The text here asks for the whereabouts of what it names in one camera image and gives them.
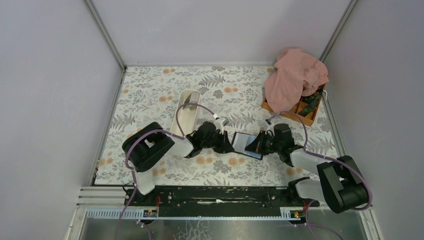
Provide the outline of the cream plastic oblong tray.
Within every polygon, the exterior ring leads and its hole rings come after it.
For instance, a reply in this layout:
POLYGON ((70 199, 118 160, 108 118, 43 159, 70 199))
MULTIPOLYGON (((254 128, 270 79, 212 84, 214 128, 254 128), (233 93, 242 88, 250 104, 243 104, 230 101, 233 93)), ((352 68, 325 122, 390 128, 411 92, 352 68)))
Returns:
MULTIPOLYGON (((200 92, 194 89, 184 89, 179 95, 176 109, 178 109, 181 105, 183 105, 185 99, 192 93, 200 93, 200 92)), ((183 135, 180 131, 180 128, 178 127, 178 124, 177 124, 177 120, 178 120, 184 135, 190 134, 194 131, 197 119, 198 119, 197 106, 191 107, 191 108, 182 107, 178 111, 178 114, 177 112, 175 112, 174 114, 170 132, 178 136, 183 135)))

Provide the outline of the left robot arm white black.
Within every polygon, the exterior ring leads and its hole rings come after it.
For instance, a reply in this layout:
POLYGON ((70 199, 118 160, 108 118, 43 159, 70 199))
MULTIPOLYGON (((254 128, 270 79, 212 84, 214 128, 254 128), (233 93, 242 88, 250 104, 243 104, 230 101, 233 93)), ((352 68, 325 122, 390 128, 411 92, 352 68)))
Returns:
POLYGON ((235 151, 228 138, 228 132, 218 129, 209 121, 186 136, 166 131, 158 122, 153 122, 122 144, 125 165, 131 170, 134 185, 142 195, 154 190, 156 184, 153 167, 163 156, 170 153, 183 158, 193 158, 203 149, 212 149, 218 154, 235 151))

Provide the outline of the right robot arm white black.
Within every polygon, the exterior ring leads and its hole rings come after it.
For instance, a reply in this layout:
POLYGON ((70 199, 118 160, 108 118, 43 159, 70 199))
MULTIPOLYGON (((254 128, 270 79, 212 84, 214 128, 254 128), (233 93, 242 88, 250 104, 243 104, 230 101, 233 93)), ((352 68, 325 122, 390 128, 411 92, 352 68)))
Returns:
POLYGON ((274 125, 273 130, 261 131, 244 149, 262 156, 278 154, 286 165, 318 176, 317 180, 303 177, 288 183, 287 190, 293 202, 324 202, 337 214, 364 210, 371 205, 370 188, 351 156, 331 158, 311 152, 295 143, 291 129, 285 123, 274 125))

